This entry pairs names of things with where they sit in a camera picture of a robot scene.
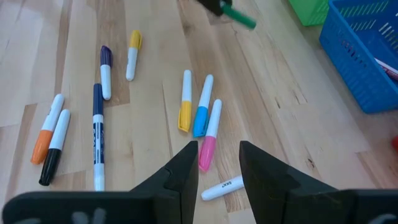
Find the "plastic bin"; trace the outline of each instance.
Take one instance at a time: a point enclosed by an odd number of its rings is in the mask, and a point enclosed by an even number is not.
[[[320,42],[365,113],[398,108],[398,0],[330,1]]]
[[[289,0],[304,26],[322,24],[328,14],[328,0]]]

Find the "pink marker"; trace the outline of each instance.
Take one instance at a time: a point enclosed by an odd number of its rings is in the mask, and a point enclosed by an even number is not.
[[[213,109],[211,110],[209,125],[207,127],[207,132],[205,140],[200,148],[199,155],[199,168],[203,172],[207,172],[211,160],[213,159],[214,150],[216,149],[216,138],[218,131],[218,123],[220,122],[222,102],[220,99],[214,101]]]

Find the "green object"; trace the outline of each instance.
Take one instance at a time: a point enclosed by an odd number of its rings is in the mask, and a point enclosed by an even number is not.
[[[289,0],[304,26],[323,24],[328,15],[328,0]]]
[[[254,19],[250,18],[249,16],[239,12],[231,7],[231,5],[223,3],[221,4],[221,9],[223,10],[224,14],[229,16],[231,19],[235,20],[236,22],[240,22],[249,29],[254,29],[257,25]]]

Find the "blue plastic basket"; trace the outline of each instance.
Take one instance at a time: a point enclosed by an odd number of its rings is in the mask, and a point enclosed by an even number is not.
[[[330,1],[320,42],[365,113],[398,108],[398,0]]]

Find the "purple marker cap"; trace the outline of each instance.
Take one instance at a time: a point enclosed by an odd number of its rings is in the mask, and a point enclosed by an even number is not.
[[[112,67],[112,51],[105,45],[101,48],[101,65]]]

